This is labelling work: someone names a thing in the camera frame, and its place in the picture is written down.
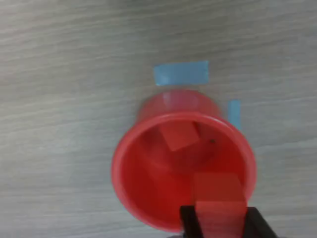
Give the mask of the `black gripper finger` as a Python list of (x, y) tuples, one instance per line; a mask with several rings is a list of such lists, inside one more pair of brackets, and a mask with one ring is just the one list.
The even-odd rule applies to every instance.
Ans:
[(244, 238), (279, 238), (256, 207), (248, 207), (245, 216)]
[(183, 225), (184, 238), (203, 238), (203, 233), (194, 206), (181, 206), (180, 218)]

